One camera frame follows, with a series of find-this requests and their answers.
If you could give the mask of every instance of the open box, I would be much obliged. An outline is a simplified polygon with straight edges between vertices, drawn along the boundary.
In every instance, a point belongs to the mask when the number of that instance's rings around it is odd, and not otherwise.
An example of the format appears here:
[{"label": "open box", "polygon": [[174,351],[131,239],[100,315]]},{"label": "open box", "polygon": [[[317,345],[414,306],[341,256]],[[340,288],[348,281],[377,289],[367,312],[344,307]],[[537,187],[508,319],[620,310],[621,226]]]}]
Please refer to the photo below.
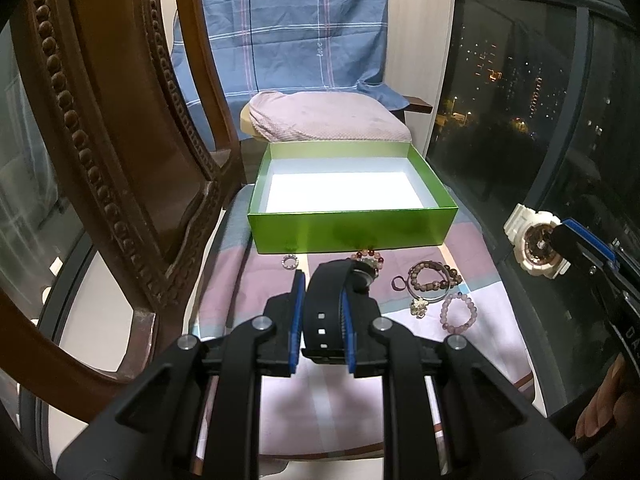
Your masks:
[{"label": "open box", "polygon": [[458,211],[410,142],[272,142],[249,206],[260,254],[441,245]]}]

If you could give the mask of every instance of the blue plaid cloth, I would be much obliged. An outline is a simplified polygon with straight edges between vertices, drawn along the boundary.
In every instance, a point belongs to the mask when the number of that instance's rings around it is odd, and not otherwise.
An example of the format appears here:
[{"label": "blue plaid cloth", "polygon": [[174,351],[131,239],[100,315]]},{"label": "blue plaid cloth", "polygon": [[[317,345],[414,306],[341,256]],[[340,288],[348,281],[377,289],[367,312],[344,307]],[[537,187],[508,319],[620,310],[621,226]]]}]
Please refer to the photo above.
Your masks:
[{"label": "blue plaid cloth", "polygon": [[[240,111],[260,90],[353,91],[389,110],[408,105],[383,82],[387,0],[202,0],[209,43],[239,138]],[[174,25],[172,61],[200,136],[213,136]]]}]

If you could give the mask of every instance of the pink beaded bracelet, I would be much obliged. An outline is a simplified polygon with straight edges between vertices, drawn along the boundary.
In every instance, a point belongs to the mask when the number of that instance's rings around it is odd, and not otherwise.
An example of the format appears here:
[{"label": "pink beaded bracelet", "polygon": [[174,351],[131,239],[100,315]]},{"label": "pink beaded bracelet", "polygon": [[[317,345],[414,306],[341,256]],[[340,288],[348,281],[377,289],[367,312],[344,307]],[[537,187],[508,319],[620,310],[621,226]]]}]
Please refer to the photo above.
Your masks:
[{"label": "pink beaded bracelet", "polygon": [[[447,314],[449,313],[449,305],[452,300],[462,300],[466,303],[466,307],[469,309],[471,313],[471,317],[469,320],[460,326],[453,326],[447,322]],[[473,323],[476,322],[478,318],[478,309],[476,308],[475,303],[471,300],[470,297],[466,294],[462,294],[462,292],[458,292],[457,294],[449,294],[445,300],[442,302],[442,310],[440,311],[440,322],[442,323],[443,330],[446,330],[450,334],[462,334],[466,332]]]}]

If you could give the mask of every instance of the white watch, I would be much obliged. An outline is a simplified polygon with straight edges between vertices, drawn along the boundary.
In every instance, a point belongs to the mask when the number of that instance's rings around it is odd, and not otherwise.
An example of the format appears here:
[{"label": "white watch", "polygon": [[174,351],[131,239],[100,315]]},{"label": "white watch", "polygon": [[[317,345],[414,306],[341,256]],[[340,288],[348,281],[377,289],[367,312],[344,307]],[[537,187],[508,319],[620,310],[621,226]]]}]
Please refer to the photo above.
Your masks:
[{"label": "white watch", "polygon": [[516,260],[532,276],[546,276],[552,280],[571,266],[544,237],[559,224],[560,219],[548,211],[536,213],[518,204],[504,225],[504,233],[513,245]]}]

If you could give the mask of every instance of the person's hand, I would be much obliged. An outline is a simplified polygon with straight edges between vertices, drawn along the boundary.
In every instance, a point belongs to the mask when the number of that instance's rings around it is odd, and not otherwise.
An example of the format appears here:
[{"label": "person's hand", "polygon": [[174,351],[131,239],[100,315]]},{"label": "person's hand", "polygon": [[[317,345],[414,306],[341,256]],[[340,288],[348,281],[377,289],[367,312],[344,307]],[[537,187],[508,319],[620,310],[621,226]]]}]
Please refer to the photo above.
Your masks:
[{"label": "person's hand", "polygon": [[640,397],[631,391],[624,391],[625,375],[626,361],[622,354],[619,354],[616,361],[609,367],[607,376],[593,399],[578,418],[575,427],[576,440],[585,436],[589,438],[595,436],[611,420],[616,426],[626,422]]}]

